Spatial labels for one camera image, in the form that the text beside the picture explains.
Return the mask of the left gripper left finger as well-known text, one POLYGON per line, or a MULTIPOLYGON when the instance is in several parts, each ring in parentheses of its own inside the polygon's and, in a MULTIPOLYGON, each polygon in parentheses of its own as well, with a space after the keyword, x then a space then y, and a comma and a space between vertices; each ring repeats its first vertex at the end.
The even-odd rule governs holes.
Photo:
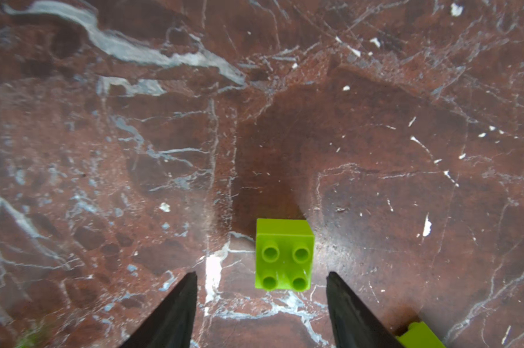
POLYGON ((198 300, 198 276, 190 272, 165 297, 121 348, 189 347, 198 300))

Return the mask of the small green lego brick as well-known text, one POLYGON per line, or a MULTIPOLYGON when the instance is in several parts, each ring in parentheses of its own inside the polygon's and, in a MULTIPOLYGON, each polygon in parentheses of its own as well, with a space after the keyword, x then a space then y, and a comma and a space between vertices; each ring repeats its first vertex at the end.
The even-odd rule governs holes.
POLYGON ((307 291, 311 287, 315 235, 306 220, 256 221, 255 287, 307 291))

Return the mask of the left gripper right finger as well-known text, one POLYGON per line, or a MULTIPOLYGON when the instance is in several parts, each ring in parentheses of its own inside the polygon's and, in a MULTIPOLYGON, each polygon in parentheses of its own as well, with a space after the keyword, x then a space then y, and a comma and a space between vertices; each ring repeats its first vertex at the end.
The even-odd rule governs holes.
POLYGON ((327 302, 337 348, 402 348, 336 272, 327 276, 327 302))

